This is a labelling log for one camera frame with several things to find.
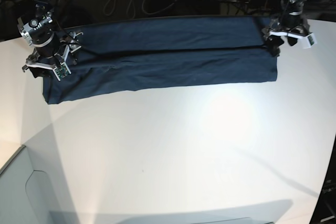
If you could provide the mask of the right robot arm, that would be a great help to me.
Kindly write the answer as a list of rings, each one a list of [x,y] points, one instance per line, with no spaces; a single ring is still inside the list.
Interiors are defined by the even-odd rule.
[[[82,48],[77,37],[82,32],[66,32],[58,19],[65,7],[60,0],[32,0],[33,11],[17,20],[18,31],[33,52],[26,58],[22,71],[30,71],[34,77],[51,73],[58,81],[71,74],[67,61],[69,56]]]

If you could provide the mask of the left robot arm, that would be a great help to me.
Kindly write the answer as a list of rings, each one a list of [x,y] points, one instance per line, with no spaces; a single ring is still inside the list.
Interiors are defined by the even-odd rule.
[[[270,23],[262,29],[265,44],[271,55],[278,57],[284,37],[290,46],[301,42],[304,49],[317,44],[316,37],[310,31],[306,16],[303,14],[307,0],[277,0],[275,13],[270,16]]]

